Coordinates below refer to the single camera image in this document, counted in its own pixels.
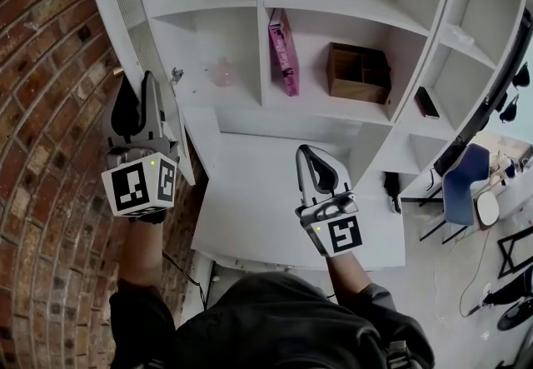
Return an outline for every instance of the wooden box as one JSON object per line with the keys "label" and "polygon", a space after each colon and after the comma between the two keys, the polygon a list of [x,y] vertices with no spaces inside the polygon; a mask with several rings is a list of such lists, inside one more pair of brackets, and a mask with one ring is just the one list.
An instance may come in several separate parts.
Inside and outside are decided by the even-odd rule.
{"label": "wooden box", "polygon": [[332,97],[384,104],[391,91],[385,54],[367,47],[331,43],[327,81]]}

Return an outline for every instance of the chair leg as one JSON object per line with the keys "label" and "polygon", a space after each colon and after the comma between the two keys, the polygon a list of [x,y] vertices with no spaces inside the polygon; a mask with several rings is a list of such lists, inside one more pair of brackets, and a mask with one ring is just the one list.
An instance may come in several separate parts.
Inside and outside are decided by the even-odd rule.
{"label": "chair leg", "polygon": [[441,228],[444,224],[446,224],[446,219],[444,221],[442,221],[438,226],[436,226],[435,228],[433,228],[430,232],[428,232],[427,234],[425,234],[424,236],[421,237],[420,241],[422,240],[426,240],[431,234],[433,234],[434,232],[436,232],[439,228]]}
{"label": "chair leg", "polygon": [[426,203],[431,202],[431,199],[435,197],[439,192],[441,192],[442,187],[438,187],[429,197],[425,198],[418,207],[423,207]]}
{"label": "chair leg", "polygon": [[448,243],[452,238],[459,236],[462,232],[464,232],[469,226],[464,226],[461,230],[458,232],[453,233],[451,236],[449,236],[442,244]]}

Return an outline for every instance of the brick wall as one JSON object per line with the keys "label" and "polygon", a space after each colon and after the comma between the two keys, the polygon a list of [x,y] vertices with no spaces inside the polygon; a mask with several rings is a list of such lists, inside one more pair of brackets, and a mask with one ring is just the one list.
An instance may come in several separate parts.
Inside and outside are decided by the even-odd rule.
{"label": "brick wall", "polygon": [[[94,0],[0,0],[0,368],[107,367],[125,222],[99,174],[117,58]],[[179,178],[166,248],[190,267],[206,177]],[[185,280],[164,267],[179,317]]]}

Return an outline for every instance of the pink book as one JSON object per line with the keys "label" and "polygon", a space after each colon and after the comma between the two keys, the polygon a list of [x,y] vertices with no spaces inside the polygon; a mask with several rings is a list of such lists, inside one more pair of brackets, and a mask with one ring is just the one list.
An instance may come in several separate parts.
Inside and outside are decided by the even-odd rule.
{"label": "pink book", "polygon": [[295,97],[300,94],[300,67],[285,10],[274,10],[268,30],[283,73],[286,92],[289,97]]}

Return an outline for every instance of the blue chair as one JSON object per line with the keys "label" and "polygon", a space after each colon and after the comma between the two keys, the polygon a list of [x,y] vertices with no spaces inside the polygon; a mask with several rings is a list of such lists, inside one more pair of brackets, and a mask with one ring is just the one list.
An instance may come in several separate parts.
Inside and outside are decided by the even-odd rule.
{"label": "blue chair", "polygon": [[424,199],[420,205],[423,206],[427,202],[439,202],[441,199],[434,199],[433,197],[442,190],[444,221],[422,236],[420,241],[427,239],[447,222],[464,227],[448,237],[443,244],[474,225],[474,200],[472,199],[471,185],[489,177],[489,166],[490,153],[486,148],[477,144],[470,144],[466,148],[454,165],[444,174],[442,186],[427,199]]}

